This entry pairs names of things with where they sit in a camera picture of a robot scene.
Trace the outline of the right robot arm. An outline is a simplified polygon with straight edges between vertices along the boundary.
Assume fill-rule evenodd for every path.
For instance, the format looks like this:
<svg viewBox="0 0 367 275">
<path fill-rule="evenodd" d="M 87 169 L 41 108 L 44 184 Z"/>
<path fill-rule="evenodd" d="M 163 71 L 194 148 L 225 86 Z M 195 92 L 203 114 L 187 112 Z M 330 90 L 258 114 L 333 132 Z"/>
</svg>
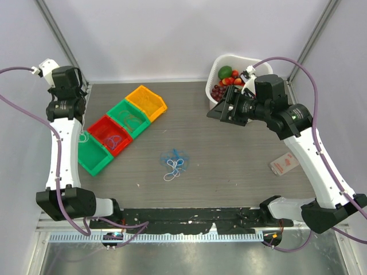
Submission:
<svg viewBox="0 0 367 275">
<path fill-rule="evenodd" d="M 267 74 L 254 79 L 254 89 L 241 92 L 227 87 L 209 118 L 245 126 L 249 120 L 266 123 L 284 141 L 304 170 L 315 193 L 311 199 L 272 196 L 260 204 L 259 219 L 272 226 L 280 219 L 304 222 L 321 234 L 366 206 L 366 195 L 357 194 L 343 180 L 323 146 L 313 117 L 302 104 L 289 104 L 283 79 Z"/>
</svg>

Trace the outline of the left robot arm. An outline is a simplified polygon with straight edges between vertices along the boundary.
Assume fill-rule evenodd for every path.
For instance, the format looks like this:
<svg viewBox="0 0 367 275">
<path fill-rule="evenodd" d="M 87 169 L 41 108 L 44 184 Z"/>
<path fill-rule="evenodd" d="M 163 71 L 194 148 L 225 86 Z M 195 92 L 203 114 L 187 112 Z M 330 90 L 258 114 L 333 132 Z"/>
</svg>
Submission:
<svg viewBox="0 0 367 275">
<path fill-rule="evenodd" d="M 81 71 L 48 59 L 40 64 L 40 72 L 52 96 L 46 108 L 46 124 L 52 128 L 52 152 L 45 191 L 36 194 L 36 203 L 54 221 L 102 217 L 107 227 L 117 228 L 122 221 L 117 201 L 97 198 L 81 187 L 79 179 L 78 144 L 87 95 Z"/>
</svg>

